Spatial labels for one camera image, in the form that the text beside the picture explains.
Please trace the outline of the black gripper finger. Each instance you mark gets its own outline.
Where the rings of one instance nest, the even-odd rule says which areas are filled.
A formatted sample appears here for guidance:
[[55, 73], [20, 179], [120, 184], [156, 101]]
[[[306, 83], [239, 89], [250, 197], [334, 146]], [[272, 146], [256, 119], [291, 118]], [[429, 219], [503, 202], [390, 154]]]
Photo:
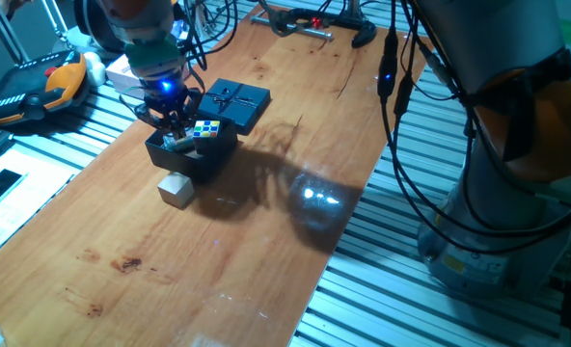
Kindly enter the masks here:
[[164, 117], [166, 129], [164, 130], [163, 140], [165, 145], [173, 145], [177, 140], [177, 115], [168, 113]]
[[187, 129], [194, 125], [194, 113], [188, 111], [177, 112], [177, 138], [183, 139], [187, 136]]

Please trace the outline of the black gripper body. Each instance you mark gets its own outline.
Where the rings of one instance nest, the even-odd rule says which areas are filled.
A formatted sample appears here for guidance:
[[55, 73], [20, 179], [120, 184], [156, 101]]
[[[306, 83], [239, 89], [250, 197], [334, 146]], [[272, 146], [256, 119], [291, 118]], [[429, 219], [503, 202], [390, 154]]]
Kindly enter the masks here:
[[144, 102], [135, 107], [135, 116], [146, 124], [190, 124], [203, 99], [198, 88], [188, 88], [176, 78], [140, 80]]

